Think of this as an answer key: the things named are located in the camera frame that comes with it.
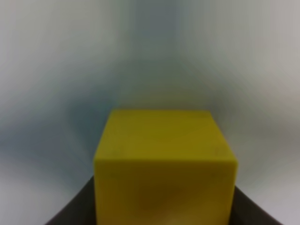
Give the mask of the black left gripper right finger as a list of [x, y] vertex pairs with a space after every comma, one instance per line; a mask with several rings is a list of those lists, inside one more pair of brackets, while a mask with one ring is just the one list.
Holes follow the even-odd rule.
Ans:
[[229, 225], [282, 225], [235, 187]]

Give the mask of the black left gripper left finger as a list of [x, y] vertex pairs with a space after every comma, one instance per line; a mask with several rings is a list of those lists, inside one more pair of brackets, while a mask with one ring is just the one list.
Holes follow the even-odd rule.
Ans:
[[96, 225], [94, 177], [46, 225]]

